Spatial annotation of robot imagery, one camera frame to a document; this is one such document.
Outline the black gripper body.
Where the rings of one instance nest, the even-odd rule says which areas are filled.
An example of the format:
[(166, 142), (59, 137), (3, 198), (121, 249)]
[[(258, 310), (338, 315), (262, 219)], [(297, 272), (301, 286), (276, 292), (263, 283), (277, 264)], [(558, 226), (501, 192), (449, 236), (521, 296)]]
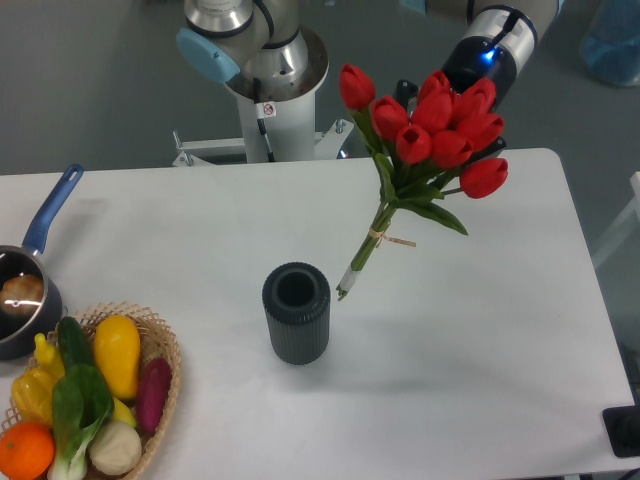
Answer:
[(496, 89), (493, 109), (503, 101), (517, 77), (511, 53), (486, 37), (467, 37), (455, 47), (442, 67), (451, 88), (462, 94), (477, 81), (491, 80)]

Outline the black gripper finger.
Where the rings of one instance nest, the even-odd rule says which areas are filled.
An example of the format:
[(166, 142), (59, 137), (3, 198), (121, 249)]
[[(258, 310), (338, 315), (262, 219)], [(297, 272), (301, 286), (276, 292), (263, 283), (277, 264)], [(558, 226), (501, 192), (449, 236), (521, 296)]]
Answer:
[(412, 113), (417, 105), (419, 87), (405, 79), (398, 80), (395, 88), (395, 100), (406, 110)]
[(488, 159), (499, 155), (505, 149), (505, 139), (502, 136), (499, 136), (496, 140), (494, 140), (491, 144), (489, 144), (484, 149), (473, 153), (469, 160), (468, 164), (472, 164), (474, 162)]

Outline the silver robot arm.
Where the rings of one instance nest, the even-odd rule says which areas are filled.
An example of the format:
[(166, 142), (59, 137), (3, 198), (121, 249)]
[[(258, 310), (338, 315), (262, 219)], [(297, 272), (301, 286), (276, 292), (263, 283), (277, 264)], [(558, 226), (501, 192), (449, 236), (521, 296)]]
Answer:
[[(481, 78), (503, 100), (561, 11), (559, 1), (406, 1), (404, 7), (463, 18), (468, 29), (444, 64), (462, 93)], [(296, 1), (187, 1), (176, 36), (186, 62), (223, 84), (237, 101), (242, 136), (189, 142), (183, 157), (242, 152), (249, 163), (342, 157), (354, 128), (338, 119), (326, 133), (315, 125), (315, 94), (328, 72), (322, 40), (301, 26)]]

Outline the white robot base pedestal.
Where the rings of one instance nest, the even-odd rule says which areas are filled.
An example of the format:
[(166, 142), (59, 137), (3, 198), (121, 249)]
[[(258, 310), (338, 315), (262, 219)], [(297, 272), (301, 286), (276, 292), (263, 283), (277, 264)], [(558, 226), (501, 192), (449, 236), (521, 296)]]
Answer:
[(205, 78), (226, 86), (237, 103), (242, 140), (188, 142), (186, 152), (221, 156), (236, 148), (249, 163), (340, 158), (354, 124), (338, 118), (326, 132), (316, 130), (316, 92), (329, 59), (318, 35), (301, 27), (293, 39), (257, 51), (239, 66), (211, 40), (183, 28), (177, 46)]

